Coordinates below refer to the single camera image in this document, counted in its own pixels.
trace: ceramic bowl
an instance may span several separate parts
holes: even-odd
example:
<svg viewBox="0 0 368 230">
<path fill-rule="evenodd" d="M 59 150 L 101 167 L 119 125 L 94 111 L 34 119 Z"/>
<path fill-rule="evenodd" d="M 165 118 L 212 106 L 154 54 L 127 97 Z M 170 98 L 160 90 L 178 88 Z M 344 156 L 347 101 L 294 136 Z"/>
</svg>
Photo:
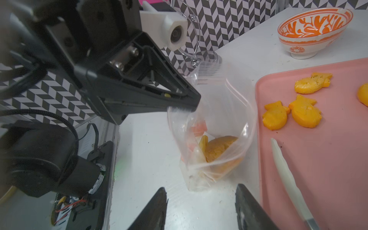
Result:
<svg viewBox="0 0 368 230">
<path fill-rule="evenodd" d="M 296 59 L 313 57 L 331 45 L 353 18 L 350 10 L 320 8 L 294 15 L 277 29 L 284 49 Z"/>
</svg>

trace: black and white pattern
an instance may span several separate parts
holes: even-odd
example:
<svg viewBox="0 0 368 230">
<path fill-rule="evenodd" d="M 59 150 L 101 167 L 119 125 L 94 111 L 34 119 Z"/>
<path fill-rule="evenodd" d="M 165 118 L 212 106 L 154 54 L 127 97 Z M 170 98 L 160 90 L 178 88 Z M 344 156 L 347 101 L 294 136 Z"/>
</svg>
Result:
<svg viewBox="0 0 368 230">
<path fill-rule="evenodd" d="M 248 30 L 254 28 L 275 15 L 276 0 L 186 0 L 188 7 L 198 16 L 195 28 L 189 23 L 187 43 L 183 49 L 194 53 L 197 43 L 194 29 L 201 32 L 199 51 L 211 50 L 226 45 Z M 190 11 L 180 0 L 175 2 L 175 9 L 189 16 Z M 188 75 L 193 69 L 185 64 L 186 59 L 178 50 L 163 49 L 163 53 L 170 59 L 173 66 L 181 74 Z"/>
<path fill-rule="evenodd" d="M 12 81 L 0 82 L 0 87 Z M 21 95 L 1 101 L 9 109 L 40 109 L 55 113 L 67 119 L 74 126 L 94 115 L 90 106 L 76 91 L 75 87 L 62 77 L 48 73 L 46 77 Z M 42 115 L 25 115 L 33 121 L 60 124 L 60 121 Z"/>
<path fill-rule="evenodd" d="M 368 0 L 290 0 L 289 7 L 324 8 L 341 7 L 344 9 L 367 10 Z"/>
</svg>

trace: screw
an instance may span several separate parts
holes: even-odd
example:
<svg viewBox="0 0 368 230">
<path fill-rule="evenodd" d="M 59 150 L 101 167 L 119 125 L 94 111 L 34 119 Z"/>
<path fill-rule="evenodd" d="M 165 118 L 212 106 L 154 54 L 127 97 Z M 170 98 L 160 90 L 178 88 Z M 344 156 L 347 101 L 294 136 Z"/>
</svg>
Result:
<svg viewBox="0 0 368 230">
<path fill-rule="evenodd" d="M 115 62 L 114 66 L 118 69 L 120 69 L 120 71 L 124 70 L 124 65 L 121 62 Z"/>
<path fill-rule="evenodd" d="M 133 47 L 133 49 L 131 50 L 131 53 L 135 57 L 139 55 L 139 51 L 138 51 L 138 49 L 136 47 Z"/>
</svg>

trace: clear ziplock bag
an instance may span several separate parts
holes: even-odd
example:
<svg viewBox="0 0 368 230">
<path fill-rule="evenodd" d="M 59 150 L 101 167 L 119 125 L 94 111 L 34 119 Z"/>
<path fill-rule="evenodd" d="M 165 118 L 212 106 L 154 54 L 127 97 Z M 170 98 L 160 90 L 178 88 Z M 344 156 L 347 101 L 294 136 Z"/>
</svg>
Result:
<svg viewBox="0 0 368 230">
<path fill-rule="evenodd" d="M 195 112 L 169 107 L 167 119 L 178 144 L 180 167 L 189 190 L 206 189 L 243 160 L 256 130 L 254 87 L 230 63 L 202 62 L 187 80 L 201 94 Z M 199 147 L 206 132 L 214 138 L 238 137 L 216 160 L 207 162 Z"/>
</svg>

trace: pink object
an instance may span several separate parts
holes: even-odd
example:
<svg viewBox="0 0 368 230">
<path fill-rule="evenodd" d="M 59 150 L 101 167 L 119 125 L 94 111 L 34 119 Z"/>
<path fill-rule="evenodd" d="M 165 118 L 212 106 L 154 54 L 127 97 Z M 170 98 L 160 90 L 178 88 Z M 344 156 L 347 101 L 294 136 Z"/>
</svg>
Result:
<svg viewBox="0 0 368 230">
<path fill-rule="evenodd" d="M 368 229 L 368 107 L 357 90 L 368 83 L 368 58 L 266 75 L 256 84 L 261 205 L 280 230 L 306 230 L 273 161 L 271 137 L 281 147 L 296 184 L 322 230 Z M 294 84 L 313 72 L 332 73 L 331 85 L 304 95 L 317 100 L 322 120 L 304 128 L 263 126 L 264 105 L 296 99 Z"/>
<path fill-rule="evenodd" d="M 149 4 L 162 2 L 162 0 L 139 0 L 139 3 L 142 5 L 143 1 L 147 1 Z"/>
</svg>

